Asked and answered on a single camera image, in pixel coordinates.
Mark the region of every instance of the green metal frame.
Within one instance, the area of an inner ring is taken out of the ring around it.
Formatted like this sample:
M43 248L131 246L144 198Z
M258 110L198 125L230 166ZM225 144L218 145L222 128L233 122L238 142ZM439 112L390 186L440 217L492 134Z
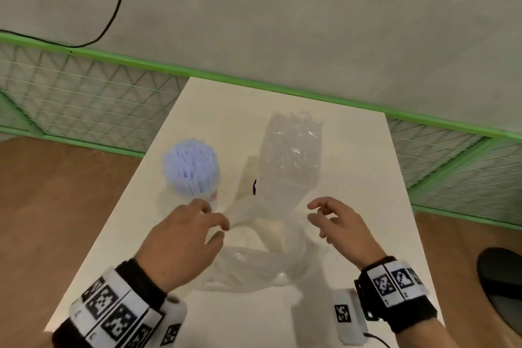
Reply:
M424 177L422 180L418 181L413 186L411 186L408 189L408 195L409 195L411 202L413 202L414 199L421 192L429 189L430 187L435 186L436 184L439 184L448 175L450 175L451 173L454 173L458 168L461 168L461 167L469 164L475 157L488 153L488 151L491 150L493 147L495 147L499 143L499 141L507 139L512 142L522 143L522 134L516 133L516 132L509 132L509 131L488 128L488 127L480 127L480 126L476 126L476 125L472 125L472 124L455 122L455 121L440 119L440 118L431 117L431 116L425 116L422 114L409 113L409 112L405 112L405 111L401 111L401 110L395 110L392 108L371 105L371 104L366 104L366 103L357 102L357 101L346 100L346 99L342 99L342 98L332 97L329 95L316 94L316 93L312 93L312 92L308 92L308 91L303 91L300 89L288 88L285 86L280 86L280 85L275 85L275 84L267 84L267 83L262 83L262 82L254 81L254 80L241 79L239 77L227 76L227 75L223 75L223 74L219 74L219 73L205 72L205 71L201 71L201 70L197 70L197 69L184 68L184 67L180 67L180 66L176 66L176 65L147 61L147 60L143 60L143 59L127 57L127 56L123 56L123 55L110 54L107 52L95 51L95 50L90 50L90 49L85 49L85 48L76 49L76 48L61 47L61 46L51 45L51 44L48 44L48 43L45 43L42 41L36 41L36 40L29 39L26 37L5 34L5 33L0 33L0 41L10 43L10 44L16 44L19 46L43 49L43 50L47 50L47 51L62 52L65 54L71 54L71 55L84 57L84 58L91 58L93 60L98 60L98 61L106 61L106 62L111 62L111 63L123 64L123 65L140 68L140 69L153 70L153 71L157 71L157 72L169 73L169 74L178 75L178 76L199 77L202 79L208 79L208 80L213 80L213 81L218 81L218 82L241 85L241 86L250 87L250 88L257 88L257 89L277 92L277 93L281 93L281 94L294 95L294 96L309 98L309 99L313 99L313 100L317 100L317 101L324 101L324 102L330 102L330 103L344 105L344 106L351 106L351 107L357 107L357 108L361 108L361 109L379 111L379 112L386 114L388 117L395 118L395 119L401 119L401 120L411 121L414 123L424 124L424 125L428 125L428 126L432 126L432 127L439 127L439 128L443 128L443 129L449 129L449 130L457 130L457 131L462 131L462 132L467 132L467 133L483 136L482 139L480 139L478 142L476 142L472 146L468 147L467 149L463 150L455 158L451 159L446 164L444 164L440 168L434 170L428 176ZM2 95L2 96L0 96L0 104L3 104L6 107L6 109L12 115L12 117L16 118L17 121L20 121L25 127L27 127L27 131L24 131L24 130L0 126L0 132L11 133L11 134L16 134L16 135L31 136L34 138L41 138L41 139L51 140L51 141L60 142L60 143L67 143L67 144L72 144L72 145L81 146L81 147L88 147L88 148L93 148L95 150L101 150L101 151L122 154L122 155L127 155L127 156L134 156L134 157L143 157L144 156L144 153L130 151L130 150L126 150L123 148L110 147L110 146L106 146L106 145L98 145L98 144L83 142L80 140L72 140L72 139L68 139L68 138L63 138L60 136L47 135L46 133L44 133L41 130L40 127L37 126L37 124L34 121L32 121L29 118L29 116L27 116L21 109L19 109L18 106L13 101L11 101L7 96L5 96L5 94L0 93L0 95ZM424 206L417 206L417 205L412 205L412 208L414 211L441 214L441 215L451 216L451 217L455 217L455 218L459 218L459 219L473 220L475 222L522 230L522 226L508 223L508 222L501 222L499 220L488 219L486 217L484 218L484 217L476 216L476 215L465 215L465 214L460 214L460 213L453 213L453 212L448 212L448 211L434 209L434 208L428 208L428 207L424 207Z

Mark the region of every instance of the white device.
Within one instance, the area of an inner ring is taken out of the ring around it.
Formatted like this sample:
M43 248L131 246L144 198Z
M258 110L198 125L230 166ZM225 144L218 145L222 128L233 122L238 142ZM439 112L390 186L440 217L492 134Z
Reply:
M363 346L368 342L368 326L355 289L332 290L337 335L343 345Z

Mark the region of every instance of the black round object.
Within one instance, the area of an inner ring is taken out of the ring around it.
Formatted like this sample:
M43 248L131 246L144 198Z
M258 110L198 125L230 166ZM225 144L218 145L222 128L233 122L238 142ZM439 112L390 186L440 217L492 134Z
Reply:
M493 308L522 335L522 256L504 248L487 248L479 255L477 272Z

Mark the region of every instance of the person's left hand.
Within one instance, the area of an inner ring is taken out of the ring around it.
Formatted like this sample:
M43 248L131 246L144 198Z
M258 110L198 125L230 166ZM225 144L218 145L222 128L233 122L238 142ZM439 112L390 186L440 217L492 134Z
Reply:
M218 231L205 244L211 227L230 229L222 213L211 213L208 202L193 200L180 205L153 227L135 259L163 292L185 285L212 264L223 247L225 233Z

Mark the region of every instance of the container of straws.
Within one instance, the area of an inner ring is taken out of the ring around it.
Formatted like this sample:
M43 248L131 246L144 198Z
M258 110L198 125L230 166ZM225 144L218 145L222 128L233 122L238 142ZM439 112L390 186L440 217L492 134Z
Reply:
M218 157L212 146L196 139L181 141L163 154L163 173L187 203L206 200L214 209L218 197Z

